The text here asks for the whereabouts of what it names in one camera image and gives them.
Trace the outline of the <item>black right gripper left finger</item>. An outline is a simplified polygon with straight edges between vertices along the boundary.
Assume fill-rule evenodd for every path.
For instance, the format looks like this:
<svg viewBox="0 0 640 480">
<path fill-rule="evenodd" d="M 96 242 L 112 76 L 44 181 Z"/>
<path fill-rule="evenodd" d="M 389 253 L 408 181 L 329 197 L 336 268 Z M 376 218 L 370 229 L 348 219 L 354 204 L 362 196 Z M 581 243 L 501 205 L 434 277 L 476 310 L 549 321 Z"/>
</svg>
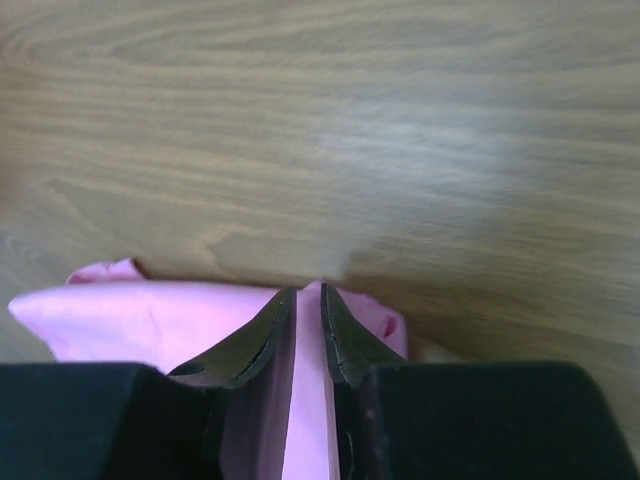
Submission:
<svg viewBox="0 0 640 480">
<path fill-rule="evenodd" d="M 296 294 L 169 374 L 137 363 L 1 369 L 5 479 L 278 479 Z"/>
</svg>

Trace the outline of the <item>light pink t shirt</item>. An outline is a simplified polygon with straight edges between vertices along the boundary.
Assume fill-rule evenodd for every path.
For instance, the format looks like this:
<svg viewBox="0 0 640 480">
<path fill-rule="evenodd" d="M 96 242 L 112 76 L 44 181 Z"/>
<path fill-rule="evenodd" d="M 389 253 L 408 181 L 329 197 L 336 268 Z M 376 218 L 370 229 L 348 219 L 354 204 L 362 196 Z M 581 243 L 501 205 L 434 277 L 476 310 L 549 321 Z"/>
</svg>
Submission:
<svg viewBox="0 0 640 480">
<path fill-rule="evenodd" d="M 323 285 L 333 286 L 316 281 L 292 288 L 292 392 L 278 479 L 344 479 L 321 318 Z M 355 319 L 406 360 L 403 319 L 369 296 L 335 288 Z M 14 298 L 9 310 L 47 344 L 54 364 L 137 363 L 169 374 L 250 322 L 282 289 L 153 281 L 125 260 L 82 268 L 62 286 Z"/>
</svg>

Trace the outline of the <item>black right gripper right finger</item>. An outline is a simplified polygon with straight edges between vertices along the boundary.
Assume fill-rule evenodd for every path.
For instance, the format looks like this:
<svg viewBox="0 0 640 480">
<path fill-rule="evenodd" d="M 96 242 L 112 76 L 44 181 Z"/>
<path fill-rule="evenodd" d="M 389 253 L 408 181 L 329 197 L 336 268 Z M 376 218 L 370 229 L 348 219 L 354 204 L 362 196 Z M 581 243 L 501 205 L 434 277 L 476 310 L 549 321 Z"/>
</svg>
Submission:
<svg viewBox="0 0 640 480">
<path fill-rule="evenodd" d="M 320 296 L 344 479 L 635 479 L 602 390 L 566 362 L 412 364 Z"/>
</svg>

